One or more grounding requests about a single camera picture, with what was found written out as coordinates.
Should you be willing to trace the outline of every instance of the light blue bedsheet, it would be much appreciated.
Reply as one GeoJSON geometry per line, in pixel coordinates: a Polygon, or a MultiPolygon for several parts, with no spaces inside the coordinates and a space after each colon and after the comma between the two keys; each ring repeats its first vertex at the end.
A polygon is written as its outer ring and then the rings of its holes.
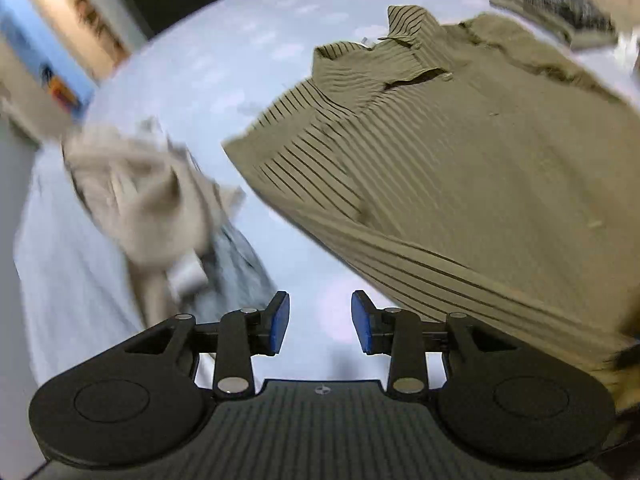
{"type": "MultiPolygon", "coordinates": [[[[254,358],[258,380],[385,382],[388,358],[367,357],[360,351],[350,295],[362,288],[378,306],[390,302],[265,206],[228,161],[221,142],[241,134],[262,108],[310,75],[316,45],[382,36],[386,8],[400,4],[423,6],[441,23],[491,10],[488,0],[220,0],[134,56],[104,83],[88,110],[89,123],[112,123],[129,131],[138,121],[157,116],[173,140],[187,144],[205,173],[247,192],[236,226],[276,286],[291,295],[282,353],[254,358]]],[[[638,86],[616,66],[612,49],[574,57],[640,104],[638,86]]],[[[94,330],[106,330],[112,321],[106,312],[94,330]]],[[[436,385],[443,381],[441,368],[437,374],[436,385]]]]}

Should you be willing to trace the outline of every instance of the crumpled beige garment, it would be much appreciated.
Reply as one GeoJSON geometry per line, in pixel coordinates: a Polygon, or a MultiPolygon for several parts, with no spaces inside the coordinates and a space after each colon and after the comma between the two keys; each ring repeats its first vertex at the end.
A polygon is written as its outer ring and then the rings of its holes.
{"type": "Polygon", "coordinates": [[[241,189],[221,187],[204,176],[185,149],[166,140],[163,147],[158,140],[126,137],[112,126],[87,126],[63,141],[80,198],[129,260],[147,326],[178,313],[167,270],[190,251],[207,252],[212,234],[244,198],[241,189]]]}

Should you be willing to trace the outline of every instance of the white wall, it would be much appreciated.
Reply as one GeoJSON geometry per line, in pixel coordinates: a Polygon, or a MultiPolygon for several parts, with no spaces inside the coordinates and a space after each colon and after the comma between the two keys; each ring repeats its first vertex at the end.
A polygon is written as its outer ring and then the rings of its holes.
{"type": "Polygon", "coordinates": [[[14,266],[14,233],[20,221],[35,147],[0,120],[0,477],[21,480],[44,459],[28,424],[36,391],[31,375],[14,266]]]}

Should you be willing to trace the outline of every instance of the circular mount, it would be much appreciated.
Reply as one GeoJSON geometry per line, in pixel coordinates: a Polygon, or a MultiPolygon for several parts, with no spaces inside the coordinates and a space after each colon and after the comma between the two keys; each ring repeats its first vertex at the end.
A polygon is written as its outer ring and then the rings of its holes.
{"type": "Polygon", "coordinates": [[[50,460],[105,468],[148,462],[177,449],[204,414],[191,378],[159,357],[125,352],[53,378],[29,408],[31,429],[50,460]]]}
{"type": "Polygon", "coordinates": [[[591,458],[615,408],[587,373],[530,352],[496,352],[457,371],[438,394],[449,433],[482,457],[532,469],[591,458]]]}
{"type": "Polygon", "coordinates": [[[395,380],[392,387],[401,394],[419,394],[424,390],[425,384],[420,379],[402,377],[395,380]]]}
{"type": "Polygon", "coordinates": [[[218,381],[218,388],[226,394],[240,394],[249,387],[249,381],[242,377],[225,377],[218,381]]]}

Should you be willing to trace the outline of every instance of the striped shirt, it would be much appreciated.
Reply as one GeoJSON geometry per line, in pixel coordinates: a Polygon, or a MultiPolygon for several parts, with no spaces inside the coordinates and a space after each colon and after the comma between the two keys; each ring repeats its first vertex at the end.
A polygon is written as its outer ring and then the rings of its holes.
{"type": "Polygon", "coordinates": [[[388,18],[373,48],[317,47],[231,161],[398,305],[467,312],[615,392],[640,276],[638,116],[507,18],[388,18]]]}

